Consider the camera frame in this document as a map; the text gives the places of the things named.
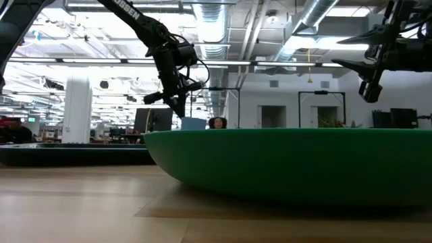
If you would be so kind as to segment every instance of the wooden floor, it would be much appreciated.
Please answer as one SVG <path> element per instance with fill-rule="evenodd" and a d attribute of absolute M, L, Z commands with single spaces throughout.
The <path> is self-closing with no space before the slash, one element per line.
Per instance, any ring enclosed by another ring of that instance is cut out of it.
<path fill-rule="evenodd" d="M 0 243 L 69 242 L 432 242 L 432 213 L 248 202 L 156 166 L 0 166 Z"/>

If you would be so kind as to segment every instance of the black metal frame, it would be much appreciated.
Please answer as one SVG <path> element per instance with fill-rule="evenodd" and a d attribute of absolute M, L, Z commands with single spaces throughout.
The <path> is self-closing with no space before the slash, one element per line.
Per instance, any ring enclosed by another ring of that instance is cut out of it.
<path fill-rule="evenodd" d="M 301 94 L 314 94 L 314 95 L 328 95 L 328 94 L 341 94 L 342 95 L 342 105 L 344 107 L 344 124 L 346 124 L 346 102 L 345 102 L 345 92 L 331 92 L 331 91 L 326 91 L 326 90 L 321 90 L 321 91 L 298 91 L 298 127 L 301 128 L 302 127 L 302 103 L 300 100 L 300 96 Z"/>

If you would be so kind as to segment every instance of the silver duct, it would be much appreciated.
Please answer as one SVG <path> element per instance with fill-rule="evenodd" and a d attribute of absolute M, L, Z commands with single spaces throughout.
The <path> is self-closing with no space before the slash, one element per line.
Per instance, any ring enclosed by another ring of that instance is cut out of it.
<path fill-rule="evenodd" d="M 217 4 L 196 4 L 193 10 L 198 20 L 198 38 L 204 43 L 224 43 L 227 40 L 228 6 Z M 204 60 L 224 60 L 227 58 L 227 47 L 218 45 L 200 46 Z M 210 87 L 226 87 L 227 74 L 224 69 L 210 69 Z M 210 91 L 209 100 L 213 115 L 220 116 L 225 107 L 225 100 L 220 91 Z"/>
<path fill-rule="evenodd" d="M 318 24 L 329 13 L 339 0 L 308 0 L 302 12 L 291 16 L 286 26 L 286 43 L 293 34 L 305 31 L 305 34 L 316 34 Z M 272 61 L 289 61 L 296 50 L 285 45 L 273 56 Z"/>

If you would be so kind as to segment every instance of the ceiling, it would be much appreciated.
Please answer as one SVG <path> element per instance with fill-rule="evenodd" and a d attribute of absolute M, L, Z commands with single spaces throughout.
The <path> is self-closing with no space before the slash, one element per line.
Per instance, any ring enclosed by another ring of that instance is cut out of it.
<path fill-rule="evenodd" d="M 227 59 L 238 60 L 242 49 L 242 43 L 246 34 L 248 17 L 254 3 L 258 0 L 227 1 L 228 6 L 227 39 L 224 43 L 228 47 Z M 284 30 L 289 16 L 301 12 L 305 1 L 282 0 L 271 1 L 267 9 L 275 10 L 277 19 L 273 22 L 264 21 L 256 44 L 251 53 L 251 59 L 274 55 L 285 44 Z M 363 18 L 371 12 L 380 12 L 385 7 L 386 1 L 361 1 L 341 0 L 329 12 L 328 18 L 347 17 Z M 70 3 L 95 4 L 96 1 L 70 1 Z M 161 6 L 177 1 L 135 1 L 134 4 L 151 4 Z M 261 14 L 262 2 L 256 12 L 255 20 Z M 14 57 L 46 57 L 46 58 L 91 58 L 91 59 L 144 59 L 147 48 L 137 39 L 135 32 L 113 13 L 103 11 L 75 11 L 68 12 L 62 1 L 45 8 L 34 21 L 26 34 L 22 46 L 16 49 Z M 181 34 L 191 43 L 195 43 L 196 52 L 202 55 L 198 23 L 189 13 L 164 13 L 162 7 L 155 13 L 145 13 L 160 22 L 175 34 Z M 327 49 L 322 46 L 312 48 L 310 51 L 296 51 L 296 61 L 330 62 L 334 57 L 345 59 L 362 59 L 362 50 L 347 51 L 341 49 Z M 228 68 L 229 75 L 237 72 L 237 68 Z M 135 109 L 148 107 L 144 105 L 142 97 L 145 94 L 161 90 L 162 87 L 154 67 L 124 67 L 101 65 L 98 67 L 74 67 L 70 65 L 8 63 L 5 71 L 7 92 L 18 92 L 21 95 L 3 95 L 3 104 L 0 107 L 0 115 L 26 116 L 33 113 L 42 113 L 41 121 L 54 124 L 62 121 L 64 109 L 64 91 L 47 88 L 47 80 L 67 88 L 67 77 L 78 72 L 88 74 L 92 80 L 93 104 L 92 124 L 105 122 L 119 125 L 133 124 Z M 294 72 L 299 76 L 309 72 L 308 68 L 297 68 Z M 314 74 L 335 74 L 340 72 L 337 68 L 312 68 Z M 191 77 L 195 80 L 205 80 L 207 71 L 205 68 L 193 68 Z M 108 81 L 109 88 L 101 88 L 100 82 Z M 224 92 L 218 92 L 221 101 Z M 125 95 L 136 99 L 136 102 L 128 101 Z M 215 104 L 209 100 L 206 91 L 196 94 L 196 100 L 192 104 L 192 116 L 207 119 L 213 115 Z M 164 107 L 162 103 L 156 103 L 153 107 Z M 190 115 L 190 108 L 186 109 L 186 115 Z"/>

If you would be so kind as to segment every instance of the robotic arm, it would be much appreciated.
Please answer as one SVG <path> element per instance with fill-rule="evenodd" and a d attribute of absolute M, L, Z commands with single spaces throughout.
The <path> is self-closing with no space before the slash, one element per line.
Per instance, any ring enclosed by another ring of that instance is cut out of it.
<path fill-rule="evenodd" d="M 339 42 L 369 45 L 364 57 L 373 61 L 372 64 L 332 59 L 332 62 L 358 72 L 363 80 L 358 92 L 366 102 L 378 101 L 383 89 L 379 80 L 384 70 L 432 72 L 432 4 L 425 1 L 424 6 L 418 7 L 419 3 L 414 0 L 390 1 L 382 25 Z M 400 35 L 415 29 L 418 29 L 417 39 Z"/>
<path fill-rule="evenodd" d="M 34 19 L 42 9 L 55 0 L 15 0 L 0 20 L 0 94 L 5 86 L 3 74 L 7 60 L 28 32 Z M 201 82 L 188 83 L 189 77 L 179 73 L 177 67 L 196 64 L 194 46 L 181 36 L 168 31 L 157 20 L 142 15 L 132 3 L 126 0 L 98 0 L 108 10 L 129 25 L 137 37 L 148 47 L 146 57 L 153 56 L 163 92 L 156 92 L 144 97 L 145 104 L 152 104 L 163 99 L 179 116 L 185 116 L 186 95 L 190 91 L 203 87 Z"/>

